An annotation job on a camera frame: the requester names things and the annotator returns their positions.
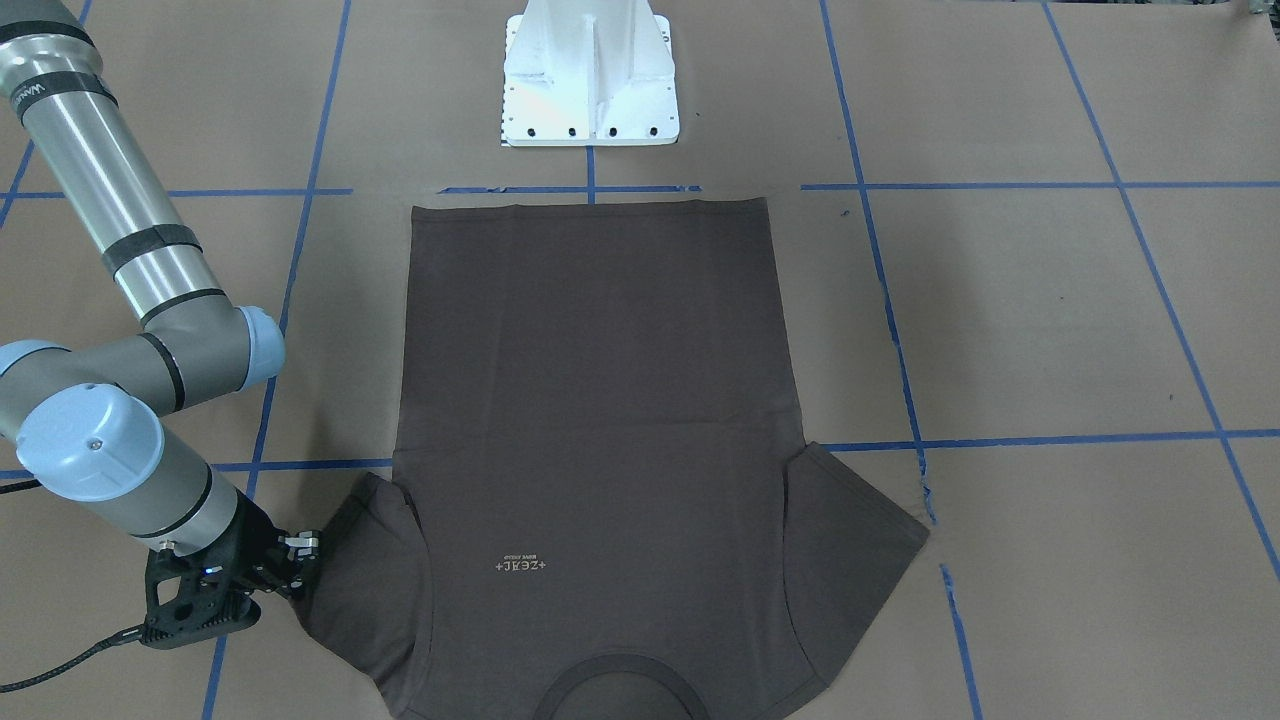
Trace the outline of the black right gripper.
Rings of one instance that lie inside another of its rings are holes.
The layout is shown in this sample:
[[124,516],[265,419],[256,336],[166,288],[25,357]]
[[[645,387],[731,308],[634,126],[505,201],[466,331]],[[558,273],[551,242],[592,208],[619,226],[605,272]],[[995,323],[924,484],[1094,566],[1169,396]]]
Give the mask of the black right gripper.
[[236,515],[209,547],[187,556],[148,553],[140,643],[175,650],[253,626],[262,615],[253,593],[300,600],[310,592],[320,544],[319,533],[285,536],[238,493]]

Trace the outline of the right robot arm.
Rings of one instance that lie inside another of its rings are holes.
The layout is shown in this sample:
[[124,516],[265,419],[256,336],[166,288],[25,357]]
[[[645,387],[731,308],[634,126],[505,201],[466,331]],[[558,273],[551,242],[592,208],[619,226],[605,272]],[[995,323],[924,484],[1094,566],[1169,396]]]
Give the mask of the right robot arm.
[[283,530],[169,427],[280,370],[282,329],[232,301],[125,122],[81,14],[3,4],[3,110],[83,225],[128,323],[3,346],[3,439],[20,468],[146,552],[143,616],[115,637],[174,650],[255,625],[307,589],[319,541]]

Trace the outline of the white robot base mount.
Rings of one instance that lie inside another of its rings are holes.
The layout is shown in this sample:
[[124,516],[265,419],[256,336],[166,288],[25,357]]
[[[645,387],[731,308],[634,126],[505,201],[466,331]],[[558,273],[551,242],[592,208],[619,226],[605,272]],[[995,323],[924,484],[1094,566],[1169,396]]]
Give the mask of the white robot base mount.
[[678,141],[672,28],[650,3],[530,1],[507,19],[504,41],[504,146]]

